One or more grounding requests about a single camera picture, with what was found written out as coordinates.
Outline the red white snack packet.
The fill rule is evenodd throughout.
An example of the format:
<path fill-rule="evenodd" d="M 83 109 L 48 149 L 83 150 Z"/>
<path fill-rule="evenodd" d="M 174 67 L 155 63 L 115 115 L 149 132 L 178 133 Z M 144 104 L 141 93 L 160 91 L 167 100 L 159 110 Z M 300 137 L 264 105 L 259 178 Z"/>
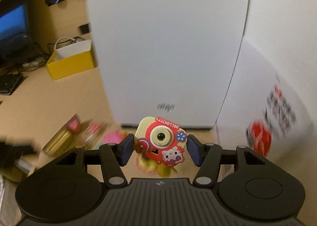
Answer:
<path fill-rule="evenodd" d="M 101 133 L 104 124 L 101 123 L 92 123 L 89 124 L 86 130 L 83 132 L 83 146 L 85 149 L 95 141 L 98 135 Z"/>

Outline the Hello Kitty camera toy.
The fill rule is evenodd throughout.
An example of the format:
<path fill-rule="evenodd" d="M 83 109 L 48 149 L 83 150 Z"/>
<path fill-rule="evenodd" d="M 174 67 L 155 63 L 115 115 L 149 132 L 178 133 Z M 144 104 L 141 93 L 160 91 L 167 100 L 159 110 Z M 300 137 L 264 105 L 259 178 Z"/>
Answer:
<path fill-rule="evenodd" d="M 174 167 L 184 162 L 187 133 L 174 122 L 147 116 L 134 135 L 134 151 L 158 165 Z"/>

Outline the long cracker snack packet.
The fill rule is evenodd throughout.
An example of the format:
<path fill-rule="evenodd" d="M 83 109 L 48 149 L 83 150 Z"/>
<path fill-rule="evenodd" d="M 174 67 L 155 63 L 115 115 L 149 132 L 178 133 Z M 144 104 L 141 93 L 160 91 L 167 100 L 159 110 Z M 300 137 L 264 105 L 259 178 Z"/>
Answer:
<path fill-rule="evenodd" d="M 42 148 L 42 151 L 50 156 L 61 155 L 73 140 L 72 132 L 64 127 L 60 129 Z"/>

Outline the pink and blue toy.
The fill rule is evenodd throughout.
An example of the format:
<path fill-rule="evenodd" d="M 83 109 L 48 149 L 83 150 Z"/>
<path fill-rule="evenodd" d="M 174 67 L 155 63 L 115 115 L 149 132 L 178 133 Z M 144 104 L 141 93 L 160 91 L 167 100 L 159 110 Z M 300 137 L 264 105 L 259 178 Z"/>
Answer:
<path fill-rule="evenodd" d="M 101 142 L 95 146 L 98 149 L 103 144 L 114 143 L 119 144 L 125 137 L 127 136 L 126 132 L 121 132 L 119 130 L 114 131 L 112 133 L 108 133 L 104 135 Z"/>

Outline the yellow pink cup toy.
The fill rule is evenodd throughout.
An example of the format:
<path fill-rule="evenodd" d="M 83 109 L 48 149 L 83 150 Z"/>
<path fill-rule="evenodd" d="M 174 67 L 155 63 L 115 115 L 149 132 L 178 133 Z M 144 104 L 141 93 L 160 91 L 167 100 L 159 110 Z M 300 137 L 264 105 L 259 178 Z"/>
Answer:
<path fill-rule="evenodd" d="M 177 170 L 173 167 L 167 167 L 163 164 L 157 164 L 152 159 L 137 156 L 136 163 L 138 168 L 148 174 L 158 174 L 161 178 L 168 178 L 172 174 L 177 174 Z"/>

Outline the black keyboard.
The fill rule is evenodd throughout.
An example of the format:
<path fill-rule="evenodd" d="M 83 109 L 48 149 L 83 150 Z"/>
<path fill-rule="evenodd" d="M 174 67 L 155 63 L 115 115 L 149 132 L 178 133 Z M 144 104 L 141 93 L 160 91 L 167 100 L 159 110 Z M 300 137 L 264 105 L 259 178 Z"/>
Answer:
<path fill-rule="evenodd" d="M 23 74 L 6 74 L 0 76 L 0 94 L 11 95 L 23 81 Z"/>

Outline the yellow cardboard box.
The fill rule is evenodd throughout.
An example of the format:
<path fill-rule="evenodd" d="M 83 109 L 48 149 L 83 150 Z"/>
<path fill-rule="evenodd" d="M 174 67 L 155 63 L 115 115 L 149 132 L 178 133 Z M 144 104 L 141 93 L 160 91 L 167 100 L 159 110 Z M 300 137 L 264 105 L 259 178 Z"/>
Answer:
<path fill-rule="evenodd" d="M 96 67 L 92 41 L 83 40 L 55 49 L 46 63 L 53 80 L 88 71 Z"/>

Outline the dark monitor screen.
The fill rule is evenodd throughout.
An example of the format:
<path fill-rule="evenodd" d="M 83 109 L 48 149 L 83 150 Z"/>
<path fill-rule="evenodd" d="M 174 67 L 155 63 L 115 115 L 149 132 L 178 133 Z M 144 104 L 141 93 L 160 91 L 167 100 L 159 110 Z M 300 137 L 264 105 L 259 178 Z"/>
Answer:
<path fill-rule="evenodd" d="M 30 30 L 29 0 L 1 0 L 1 66 L 23 58 L 33 43 Z"/>

